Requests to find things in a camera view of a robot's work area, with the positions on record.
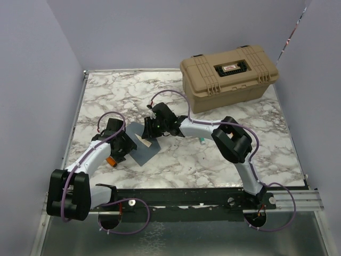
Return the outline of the cream paper letter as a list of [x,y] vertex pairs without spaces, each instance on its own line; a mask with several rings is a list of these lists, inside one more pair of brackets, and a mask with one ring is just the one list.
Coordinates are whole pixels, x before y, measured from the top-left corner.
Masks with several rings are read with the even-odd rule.
[[144,144],[146,147],[150,147],[152,145],[152,143],[146,139],[142,139],[141,136],[139,136],[138,134],[135,134],[136,138],[142,143]]

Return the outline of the grey blue envelope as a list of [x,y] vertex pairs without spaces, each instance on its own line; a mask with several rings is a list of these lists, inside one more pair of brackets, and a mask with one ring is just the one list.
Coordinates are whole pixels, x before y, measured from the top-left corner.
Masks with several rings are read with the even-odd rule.
[[131,122],[126,126],[126,133],[137,145],[137,150],[131,151],[130,156],[139,166],[146,164],[160,151],[157,139],[146,139],[152,143],[150,147],[146,147],[136,138],[135,134],[142,137],[143,130],[144,126],[137,122]]

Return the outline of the green white glue stick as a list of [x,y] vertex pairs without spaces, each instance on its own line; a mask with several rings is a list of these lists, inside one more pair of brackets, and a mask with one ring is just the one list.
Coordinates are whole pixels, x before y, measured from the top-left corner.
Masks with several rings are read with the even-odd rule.
[[204,139],[204,138],[199,138],[199,140],[200,140],[200,143],[201,143],[202,145],[205,145],[205,144],[206,144],[206,142],[205,142],[205,139]]

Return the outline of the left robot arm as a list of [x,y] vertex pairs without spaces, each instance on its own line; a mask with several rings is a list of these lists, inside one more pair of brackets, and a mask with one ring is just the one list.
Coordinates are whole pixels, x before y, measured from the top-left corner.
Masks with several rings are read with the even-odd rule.
[[107,127],[96,134],[86,151],[64,170],[52,172],[48,188],[46,212],[50,216],[83,221],[90,210],[102,206],[113,210],[118,198],[109,185],[91,187],[90,178],[103,162],[115,167],[136,150],[136,143],[125,132],[125,122],[110,118]]

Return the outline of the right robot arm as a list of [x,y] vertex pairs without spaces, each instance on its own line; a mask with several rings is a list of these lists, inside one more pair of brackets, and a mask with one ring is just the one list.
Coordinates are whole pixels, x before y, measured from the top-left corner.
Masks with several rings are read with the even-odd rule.
[[144,119],[142,139],[159,138],[169,133],[175,137],[213,140],[221,155],[233,163],[242,180],[245,203],[256,209],[264,202],[266,187],[259,181],[251,162],[252,139],[245,128],[230,116],[221,121],[198,121],[186,115],[175,115],[163,102],[152,106],[151,116]]

